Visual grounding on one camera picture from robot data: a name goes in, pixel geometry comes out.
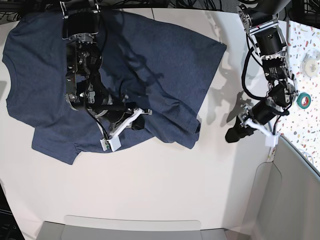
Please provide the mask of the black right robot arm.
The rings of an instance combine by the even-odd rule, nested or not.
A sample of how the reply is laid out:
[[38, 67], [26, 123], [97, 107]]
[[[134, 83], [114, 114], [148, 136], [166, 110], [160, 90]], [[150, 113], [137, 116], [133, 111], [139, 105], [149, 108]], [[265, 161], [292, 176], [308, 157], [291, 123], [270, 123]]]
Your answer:
[[144, 114], [127, 102], [127, 95], [115, 96], [102, 83], [100, 68], [105, 43], [98, 45], [99, 27], [104, 26], [96, 0], [61, 0], [62, 38], [66, 44], [66, 101], [75, 111], [84, 110], [97, 123], [103, 137], [110, 140], [121, 127], [142, 130]]

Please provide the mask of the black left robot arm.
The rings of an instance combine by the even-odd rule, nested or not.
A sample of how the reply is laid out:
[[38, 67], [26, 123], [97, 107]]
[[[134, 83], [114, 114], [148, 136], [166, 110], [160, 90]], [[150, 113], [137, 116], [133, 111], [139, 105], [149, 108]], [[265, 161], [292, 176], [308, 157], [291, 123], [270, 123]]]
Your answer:
[[[287, 55], [287, 42], [280, 28], [278, 13], [286, 7], [287, 0], [242, 0], [237, 6], [246, 34], [248, 49], [241, 75], [243, 91], [257, 103], [245, 104], [236, 117], [225, 140], [236, 143], [259, 130], [266, 136], [266, 144], [278, 143], [276, 129], [268, 131], [265, 125], [273, 118], [279, 120], [289, 115], [289, 109], [299, 96], [297, 80], [292, 72]], [[268, 90], [265, 96], [252, 94], [246, 86], [246, 74], [250, 58], [259, 57]]]

